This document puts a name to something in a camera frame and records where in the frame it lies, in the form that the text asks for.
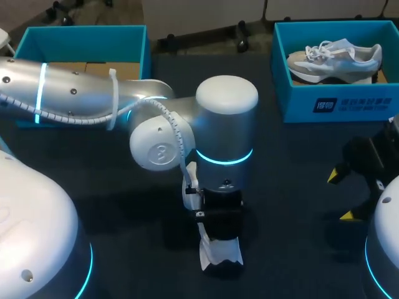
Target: sneaker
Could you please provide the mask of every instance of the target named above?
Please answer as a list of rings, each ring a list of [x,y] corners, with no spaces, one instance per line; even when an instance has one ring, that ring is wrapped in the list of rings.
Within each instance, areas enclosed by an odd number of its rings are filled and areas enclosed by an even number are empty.
[[[309,83],[338,78],[347,83],[371,83],[381,67],[382,48],[357,47],[347,39],[324,41],[318,47],[290,54],[288,68],[292,74]]]

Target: silver robotic arm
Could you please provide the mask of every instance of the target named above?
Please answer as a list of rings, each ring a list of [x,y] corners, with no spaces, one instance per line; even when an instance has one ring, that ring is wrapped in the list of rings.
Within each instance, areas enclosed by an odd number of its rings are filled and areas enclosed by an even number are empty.
[[[0,58],[0,113],[37,124],[107,126],[130,133],[134,160],[164,171],[180,165],[183,203],[198,223],[202,269],[243,264],[238,236],[252,154],[255,86],[235,76],[205,80],[175,98],[157,80],[121,81],[26,60]],[[196,150],[197,161],[185,158]]]

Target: glowing blue light ring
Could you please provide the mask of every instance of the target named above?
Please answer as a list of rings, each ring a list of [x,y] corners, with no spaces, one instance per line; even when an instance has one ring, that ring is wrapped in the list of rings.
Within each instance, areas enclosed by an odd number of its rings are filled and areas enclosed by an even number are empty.
[[[203,154],[201,154],[198,150],[197,150],[197,153],[205,161],[208,161],[208,162],[213,163],[213,164],[217,164],[217,165],[235,165],[235,164],[238,164],[238,163],[241,163],[241,162],[247,160],[250,157],[250,155],[252,155],[253,151],[254,150],[252,149],[245,157],[243,157],[241,159],[238,159],[238,160],[233,160],[233,161],[217,161],[217,160],[209,159],[208,157],[206,157]]]
[[[370,264],[368,263],[368,257],[367,257],[367,238],[366,238],[366,245],[365,245],[365,249],[364,249],[364,254],[366,256],[366,263],[367,263],[367,267],[368,267],[368,271],[370,272],[370,275],[372,276],[372,278],[374,279],[375,284],[380,288],[380,290],[385,294],[385,296],[387,296],[388,299],[393,299],[390,295],[388,295],[388,293],[381,287],[381,285],[378,283],[377,279],[375,278],[373,271],[370,267]]]
[[[83,292],[84,292],[84,290],[85,290],[85,288],[86,288],[86,286],[87,286],[87,284],[89,282],[90,275],[92,274],[92,268],[93,268],[93,248],[92,248],[92,244],[90,244],[90,268],[89,268],[89,272],[87,274],[85,283],[83,284],[82,288],[80,289],[80,292],[78,292],[78,294],[76,295],[75,299],[79,299],[80,296],[82,296],[82,294],[83,294]]]
[[[37,97],[36,97],[36,109],[41,109],[42,107],[42,96],[43,96],[43,88],[44,88],[44,77],[46,76],[46,68],[47,64],[42,64],[42,68],[40,70],[39,77],[39,87],[37,88]],[[35,123],[40,123],[40,116],[35,114]]]
[[[127,116],[126,116],[126,121],[128,121],[129,120],[129,116],[130,116],[130,114],[131,114],[131,110],[127,113]]]

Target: shoelace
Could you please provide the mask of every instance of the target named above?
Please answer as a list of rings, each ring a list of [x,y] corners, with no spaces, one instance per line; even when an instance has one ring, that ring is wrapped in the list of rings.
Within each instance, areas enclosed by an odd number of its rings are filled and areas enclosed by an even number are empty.
[[[330,47],[324,47],[325,44],[331,43],[328,40],[325,40],[320,43],[320,45],[317,47],[316,45],[314,47],[309,47],[308,45],[305,47],[305,54],[306,57],[314,61],[318,57],[325,57],[325,58],[332,58],[334,55],[331,54],[331,51],[329,51]]]

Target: black tabletop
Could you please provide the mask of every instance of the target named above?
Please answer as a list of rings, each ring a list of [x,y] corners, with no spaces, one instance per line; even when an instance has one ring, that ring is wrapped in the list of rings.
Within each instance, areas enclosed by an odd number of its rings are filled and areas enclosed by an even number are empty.
[[[153,77],[179,97],[214,75],[246,78],[259,91],[239,279],[203,275],[197,233],[183,218],[179,169],[141,169],[126,133],[7,123],[0,134],[21,161],[69,193],[112,298],[363,298],[358,260],[337,258],[324,217],[362,202],[368,191],[356,176],[339,186],[326,180],[344,143],[381,124],[283,124],[265,55],[153,58]],[[350,241],[349,231],[335,233]]]

